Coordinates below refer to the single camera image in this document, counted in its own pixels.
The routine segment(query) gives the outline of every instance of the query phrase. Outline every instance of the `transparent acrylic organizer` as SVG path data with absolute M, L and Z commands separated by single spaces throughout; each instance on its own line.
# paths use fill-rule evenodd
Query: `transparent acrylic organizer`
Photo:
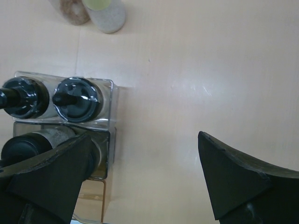
M 15 73 L 15 77 L 19 76 L 25 76 L 30 78 L 35 78 L 40 80 L 42 83 L 55 83 L 59 84 L 62 80 L 66 79 L 65 77 L 58 77 L 58 76 L 51 76 L 51 75 L 45 75 L 41 73 L 33 73 L 33 72 L 23 72 L 18 71 Z M 98 79 L 98 78 L 85 78 L 91 82 L 100 82 L 103 86 L 107 87 L 109 91 L 109 109 L 108 112 L 105 114 L 104 117 L 101 117 L 97 120 L 84 122 L 84 123 L 76 123 L 73 124 L 77 127 L 87 128 L 90 130 L 98 130 L 98 131 L 112 131 L 115 127 L 116 123 L 116 113 L 117 113 L 117 104 L 118 104 L 118 95 L 119 95 L 119 88 L 117 85 L 113 83 L 112 80 L 109 79 Z M 54 90 L 52 93 L 50 93 L 50 104 L 49 106 L 53 106 L 52 103 L 52 96 L 53 96 Z M 71 124 L 68 121 L 63 120 L 58 115 L 56 117 L 52 118 L 46 118 L 46 119 L 17 119 L 14 118 L 15 121 L 23 122 L 23 123 L 33 123 L 33 124 L 62 124 L 67 125 Z
M 90 131 L 88 128 L 76 127 L 70 124 L 60 124 L 63 126 L 70 126 L 76 132 L 81 134 Z M 43 123 L 14 123 L 14 137 L 29 132 L 39 131 L 41 129 L 57 126 L 57 124 L 43 124 Z M 76 203 L 73 214 L 72 223 L 84 224 L 100 224 L 103 223 L 104 214 L 110 203 L 111 187 L 112 187 L 112 164 L 114 162 L 115 149 L 115 135 L 116 129 L 113 132 L 96 131 L 102 133 L 107 137 L 107 157 L 102 160 L 98 169 L 94 171 L 91 177 L 84 181 Z

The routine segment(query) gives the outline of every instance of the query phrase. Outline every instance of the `table surface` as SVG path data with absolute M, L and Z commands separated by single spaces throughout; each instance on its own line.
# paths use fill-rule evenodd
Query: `table surface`
M 125 0 L 116 34 L 67 24 L 46 0 L 0 1 L 0 82 L 17 70 L 121 86 L 112 224 L 214 224 L 205 131 L 299 170 L 299 1 Z M 3 145 L 12 120 L 3 111 Z

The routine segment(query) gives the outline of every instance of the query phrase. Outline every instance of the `bottle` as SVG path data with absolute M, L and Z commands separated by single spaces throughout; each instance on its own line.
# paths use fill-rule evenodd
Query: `bottle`
M 90 20 L 81 0 L 49 0 L 70 24 L 81 25 Z
M 105 116 L 109 110 L 109 90 L 81 77 L 63 80 L 52 101 L 58 115 L 71 123 L 83 123 Z
M 23 161 L 52 150 L 74 136 L 75 132 L 71 128 L 58 126 L 13 137 L 5 143 L 1 159 Z
M 18 119 L 50 118 L 57 116 L 50 103 L 50 93 L 39 80 L 15 77 L 0 89 L 0 109 Z
M 120 30 L 126 21 L 126 10 L 121 0 L 83 0 L 93 23 L 106 34 Z

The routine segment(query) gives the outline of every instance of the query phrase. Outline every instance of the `light wood tabletop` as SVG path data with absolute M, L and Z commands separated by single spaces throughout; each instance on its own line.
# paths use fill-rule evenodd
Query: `light wood tabletop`
M 205 131 L 299 170 L 299 1 L 124 0 L 125 26 L 69 25 L 46 0 L 0 1 L 0 82 L 17 70 L 121 86 L 112 224 L 215 224 Z M 2 146 L 11 118 L 0 112 Z

